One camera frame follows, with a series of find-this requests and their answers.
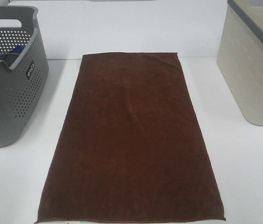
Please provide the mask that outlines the brown towel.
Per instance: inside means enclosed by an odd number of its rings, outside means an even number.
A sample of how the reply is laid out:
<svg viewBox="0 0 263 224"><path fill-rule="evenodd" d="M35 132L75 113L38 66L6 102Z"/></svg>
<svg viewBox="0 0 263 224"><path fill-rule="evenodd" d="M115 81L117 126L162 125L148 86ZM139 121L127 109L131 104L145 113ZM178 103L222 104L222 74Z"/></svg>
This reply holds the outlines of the brown towel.
<svg viewBox="0 0 263 224"><path fill-rule="evenodd" d="M178 55L84 55L37 222L210 219L224 207Z"/></svg>

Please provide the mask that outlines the grey perforated plastic basket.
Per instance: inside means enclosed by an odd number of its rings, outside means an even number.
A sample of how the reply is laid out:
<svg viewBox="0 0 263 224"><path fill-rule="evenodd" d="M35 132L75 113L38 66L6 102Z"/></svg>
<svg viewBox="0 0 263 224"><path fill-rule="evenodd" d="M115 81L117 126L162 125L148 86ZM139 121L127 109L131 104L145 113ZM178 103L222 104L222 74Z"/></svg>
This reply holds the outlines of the grey perforated plastic basket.
<svg viewBox="0 0 263 224"><path fill-rule="evenodd" d="M20 22L18 27L0 27L0 54L25 46L10 67L0 61L0 147L20 137L47 80L49 66L37 12L35 7L0 7L0 20Z"/></svg>

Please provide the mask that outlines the beige plastic basket grey rim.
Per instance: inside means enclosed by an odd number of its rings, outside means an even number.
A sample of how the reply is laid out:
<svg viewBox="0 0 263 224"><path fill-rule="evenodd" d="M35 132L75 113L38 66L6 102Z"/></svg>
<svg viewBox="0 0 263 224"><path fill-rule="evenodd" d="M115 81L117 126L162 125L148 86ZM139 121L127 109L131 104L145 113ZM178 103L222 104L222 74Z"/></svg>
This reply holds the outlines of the beige plastic basket grey rim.
<svg viewBox="0 0 263 224"><path fill-rule="evenodd" d="M263 0L229 0L217 64L244 116L263 126Z"/></svg>

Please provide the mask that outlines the blue cloth in basket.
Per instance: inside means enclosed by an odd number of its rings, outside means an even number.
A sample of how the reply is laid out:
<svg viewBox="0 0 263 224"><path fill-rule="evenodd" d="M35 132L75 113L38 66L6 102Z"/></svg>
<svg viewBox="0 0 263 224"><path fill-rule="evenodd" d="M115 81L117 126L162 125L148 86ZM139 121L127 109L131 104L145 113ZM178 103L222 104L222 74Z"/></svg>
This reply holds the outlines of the blue cloth in basket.
<svg viewBox="0 0 263 224"><path fill-rule="evenodd" d="M0 54L0 61L4 61L7 64L7 66L10 67L18 58L20 53L24 50L24 48L24 45L18 45L10 52Z"/></svg>

